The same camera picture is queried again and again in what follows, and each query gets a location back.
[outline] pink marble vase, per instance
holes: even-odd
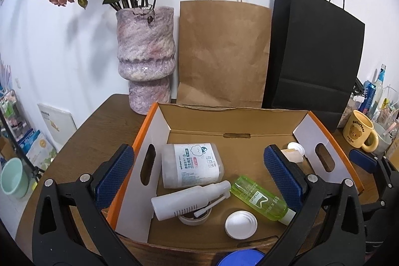
[[[176,67],[173,16],[170,7],[116,13],[118,72],[129,80],[130,107],[139,114],[147,114],[156,101],[170,102],[169,75]]]

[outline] wooden table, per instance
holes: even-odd
[[[37,185],[23,212],[16,235],[16,242],[22,251],[31,258],[31,240],[33,220],[36,212],[37,201],[41,187],[45,180],[53,178],[57,183],[75,181],[83,173],[93,173],[98,166],[107,161],[122,143],[132,144],[144,120],[143,115],[134,113],[128,102],[127,95],[112,95],[105,101],[85,123],[75,132],[71,139],[65,144],[53,163]],[[333,136],[346,154],[352,147],[342,137],[340,131]],[[365,186],[365,191],[360,195],[362,204],[373,202],[378,198],[376,185],[371,175],[367,174],[357,166],[356,171]],[[72,208],[77,227],[83,241],[88,249],[98,253],[76,208]],[[156,257],[148,257],[148,248],[140,247],[126,238],[121,238],[123,243],[132,251],[140,261],[147,260],[144,266],[171,265],[170,260],[176,257],[184,259],[184,265],[209,265],[214,258],[214,253],[201,254],[201,257],[193,257],[193,253],[174,253],[154,249],[152,254]],[[275,241],[266,247],[270,249]]]

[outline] bear print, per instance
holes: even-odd
[[[353,139],[356,140],[362,135],[362,131],[359,130],[357,127],[355,127],[354,124],[351,125],[350,130],[349,130],[349,136]]]

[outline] brown paper bag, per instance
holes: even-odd
[[[177,103],[261,107],[270,34],[266,7],[242,0],[181,2]]]

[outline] green transparent bottle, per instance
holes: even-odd
[[[269,220],[288,225],[295,212],[288,208],[284,200],[260,187],[246,176],[240,176],[231,185],[230,192]]]

